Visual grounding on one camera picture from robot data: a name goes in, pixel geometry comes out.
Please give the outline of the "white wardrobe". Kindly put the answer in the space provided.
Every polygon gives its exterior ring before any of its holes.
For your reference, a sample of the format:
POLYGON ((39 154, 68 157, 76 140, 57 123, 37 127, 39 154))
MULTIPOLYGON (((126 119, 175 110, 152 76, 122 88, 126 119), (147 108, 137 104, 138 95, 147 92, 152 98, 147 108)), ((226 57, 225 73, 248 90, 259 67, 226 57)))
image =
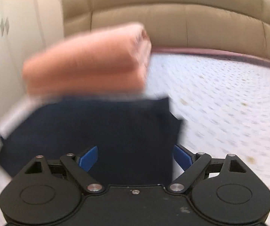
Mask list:
POLYGON ((26 92, 24 61, 62 38, 60 0, 0 0, 0 119, 26 92))

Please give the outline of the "folded pink blanket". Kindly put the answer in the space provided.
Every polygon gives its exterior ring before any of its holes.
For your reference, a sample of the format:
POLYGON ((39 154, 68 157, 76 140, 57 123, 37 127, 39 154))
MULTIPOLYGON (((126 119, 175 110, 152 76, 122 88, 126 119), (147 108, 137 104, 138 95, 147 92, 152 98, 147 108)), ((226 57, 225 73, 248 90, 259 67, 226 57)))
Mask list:
POLYGON ((137 93, 144 90, 151 41, 142 23, 65 38, 24 62, 30 95, 137 93))

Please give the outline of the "beige padded headboard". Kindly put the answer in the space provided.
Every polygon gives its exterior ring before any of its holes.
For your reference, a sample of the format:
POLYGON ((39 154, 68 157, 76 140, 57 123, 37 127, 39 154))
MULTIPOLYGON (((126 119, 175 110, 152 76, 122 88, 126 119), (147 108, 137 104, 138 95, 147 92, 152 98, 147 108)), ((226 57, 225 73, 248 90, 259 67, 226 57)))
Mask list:
POLYGON ((270 60, 270 0, 61 0, 64 35, 142 23, 154 47, 270 60))

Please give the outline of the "floral white bed sheet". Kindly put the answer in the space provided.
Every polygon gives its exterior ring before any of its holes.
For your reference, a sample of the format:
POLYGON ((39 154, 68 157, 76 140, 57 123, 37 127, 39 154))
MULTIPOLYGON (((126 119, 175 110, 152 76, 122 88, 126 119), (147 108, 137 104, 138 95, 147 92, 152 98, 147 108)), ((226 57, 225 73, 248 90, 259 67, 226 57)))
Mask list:
POLYGON ((236 153, 270 189, 270 64, 233 56, 154 54, 143 93, 104 99, 165 96, 172 113, 185 119, 183 146, 214 157, 236 153))

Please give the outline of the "navy striped track pants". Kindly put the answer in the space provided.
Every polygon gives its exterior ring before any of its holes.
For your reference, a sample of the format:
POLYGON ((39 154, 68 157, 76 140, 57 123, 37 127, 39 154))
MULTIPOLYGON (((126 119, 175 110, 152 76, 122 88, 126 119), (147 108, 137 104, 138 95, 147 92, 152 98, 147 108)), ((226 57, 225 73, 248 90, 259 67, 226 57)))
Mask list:
POLYGON ((168 185, 183 122, 170 112, 168 98, 68 98, 37 109, 4 139, 0 166, 15 176, 36 155, 56 160, 97 147, 89 174, 104 186, 168 185))

